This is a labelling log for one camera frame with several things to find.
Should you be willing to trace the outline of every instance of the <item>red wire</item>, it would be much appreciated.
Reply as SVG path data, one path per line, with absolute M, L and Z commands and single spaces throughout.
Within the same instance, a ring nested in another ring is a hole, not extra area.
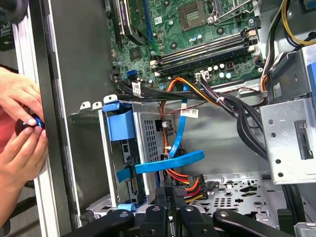
M 186 198 L 193 197 L 193 196 L 197 195 L 200 191 L 201 191 L 201 187 L 199 187 L 199 188 L 198 188 L 194 193 L 192 193 L 192 194 L 186 194 L 185 197 L 186 197 Z
M 189 182 L 189 180 L 187 180 L 187 179 L 180 179 L 180 178 L 174 176 L 174 175 L 173 175 L 172 173 L 170 173 L 170 172 L 169 172 L 169 175 L 170 175 L 172 178 L 174 178 L 175 180 L 178 180 L 178 181 L 180 181 L 180 182 Z
M 169 113 L 163 114 L 162 116 L 169 115 L 169 114 L 175 114 L 175 113 L 180 112 L 180 111 L 183 111 L 183 110 L 193 109 L 193 108 L 196 108 L 196 107 L 198 107 L 198 106 L 201 106 L 201 105 L 203 105 L 203 104 L 205 104 L 205 103 L 207 103 L 207 101 L 205 101 L 205 102 L 203 102 L 203 103 L 200 103 L 200 104 L 198 104 L 198 105 L 194 105 L 194 106 L 191 106 L 191 107 L 187 107 L 187 108 L 185 108 L 185 109 L 180 109 L 180 110 L 171 111 L 171 112 L 169 112 Z

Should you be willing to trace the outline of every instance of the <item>finger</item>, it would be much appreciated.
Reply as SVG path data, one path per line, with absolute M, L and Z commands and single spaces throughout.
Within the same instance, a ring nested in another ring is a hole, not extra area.
M 34 149 L 31 158 L 26 162 L 25 167 L 34 168 L 41 158 L 47 154 L 47 139 L 46 131 L 43 130 L 40 134 L 39 141 Z
M 44 164 L 45 159 L 46 159 L 46 155 L 47 155 L 47 154 L 43 155 L 43 156 L 39 159 L 39 161 L 36 163 L 35 169 L 37 170 L 37 173 L 39 173 L 40 170 L 41 170 L 41 168 L 43 167 L 43 164 Z
M 14 114 L 8 111 L 7 109 L 3 108 L 3 110 L 14 120 L 17 121 L 19 118 Z
M 26 89 L 24 89 L 24 91 L 27 92 L 28 94 L 32 95 L 40 103 L 40 105 L 42 106 L 41 96 L 36 90 L 34 90 L 33 88 L 26 88 Z M 44 121 L 44 116 L 43 115 L 38 115 L 38 116 L 39 116 L 39 118 L 42 121 Z
M 10 138 L 10 140 L 8 141 L 8 143 L 12 142 L 15 138 L 17 138 L 16 133 L 14 132 Z
M 40 87 L 37 84 L 32 84 L 32 88 L 38 93 L 40 94 Z
M 33 129 L 31 127 L 28 127 L 24 129 L 18 137 L 14 139 L 14 134 L 11 137 L 10 142 L 6 145 L 4 148 L 4 151 L 2 154 L 4 154 L 4 160 L 6 163 L 11 162 L 15 156 L 20 152 L 23 144 L 28 140 L 28 138 L 31 136 L 33 132 Z
M 12 160 L 11 164 L 15 167 L 24 167 L 26 162 L 32 158 L 32 154 L 37 146 L 40 134 L 42 132 L 41 127 L 35 127 L 33 133 L 30 135 L 29 139 L 24 143 L 19 153 Z
M 36 125 L 36 120 L 12 98 L 6 98 L 3 108 L 13 119 L 21 119 L 23 122 L 31 126 Z
M 24 89 L 24 91 L 32 95 L 41 105 L 41 96 L 36 90 L 33 89 L 33 87 L 27 87 Z
M 11 95 L 11 97 L 29 107 L 40 118 L 44 117 L 41 104 L 32 95 L 21 91 L 19 94 Z

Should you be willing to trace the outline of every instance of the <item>expansion slot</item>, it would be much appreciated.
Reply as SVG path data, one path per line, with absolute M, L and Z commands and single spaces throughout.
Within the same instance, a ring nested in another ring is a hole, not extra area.
M 249 52 L 249 47 L 255 43 L 249 40 L 246 32 L 241 32 L 162 56 L 158 59 L 158 66 L 155 71 L 163 76 L 189 71 L 203 65 L 246 54 Z
M 112 22 L 113 22 L 113 29 L 114 29 L 114 37 L 115 42 L 119 49 L 122 49 L 122 38 L 119 32 L 119 16 L 118 16 L 118 8 L 115 0 L 110 0 L 110 7 L 111 12 L 113 14 Z

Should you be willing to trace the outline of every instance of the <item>ventilation holes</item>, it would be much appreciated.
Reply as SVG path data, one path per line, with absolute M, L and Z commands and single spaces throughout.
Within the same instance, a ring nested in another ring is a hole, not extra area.
M 166 120 L 169 122 L 170 127 L 167 128 L 167 135 L 168 137 L 172 136 L 174 134 L 174 131 L 172 129 L 172 121 L 171 120 Z
M 158 150 L 155 135 L 154 121 L 145 120 L 145 130 L 147 136 L 148 151 L 151 162 L 158 161 Z

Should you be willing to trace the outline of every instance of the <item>barcode sticker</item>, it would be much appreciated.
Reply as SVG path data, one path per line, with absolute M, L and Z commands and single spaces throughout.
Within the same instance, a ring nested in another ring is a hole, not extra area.
M 180 115 L 197 119 L 198 118 L 198 110 L 193 110 L 193 109 L 182 110 Z
M 161 24 L 162 23 L 162 17 L 157 17 L 155 18 L 155 25 Z
M 133 88 L 133 94 L 135 96 L 141 97 L 140 82 L 138 83 L 132 82 L 132 88 Z

